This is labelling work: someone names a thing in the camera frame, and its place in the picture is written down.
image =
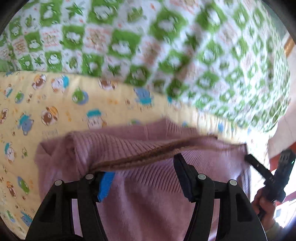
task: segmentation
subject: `yellow cartoon fabric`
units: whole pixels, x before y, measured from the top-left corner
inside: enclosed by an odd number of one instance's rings
[[[240,129],[147,89],[77,74],[21,71],[0,73],[0,91],[0,215],[23,239],[41,203],[36,147],[69,131],[145,124],[167,116],[201,134],[246,142],[249,152],[268,165],[268,133]],[[259,179],[253,181],[255,191]]]

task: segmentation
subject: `silver screw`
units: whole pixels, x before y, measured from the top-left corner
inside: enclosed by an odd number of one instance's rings
[[[233,185],[233,186],[236,186],[236,185],[237,185],[236,180],[230,180],[229,183],[230,183],[231,185]]]
[[[94,175],[93,174],[87,174],[86,176],[85,176],[85,179],[87,179],[87,180],[91,180],[91,179],[93,179],[94,178]]]
[[[198,177],[200,180],[204,180],[204,179],[207,178],[205,174],[198,174],[197,177]]]
[[[62,180],[56,180],[56,181],[54,182],[54,184],[55,184],[56,186],[60,186],[60,185],[62,185],[62,183],[63,183]]]

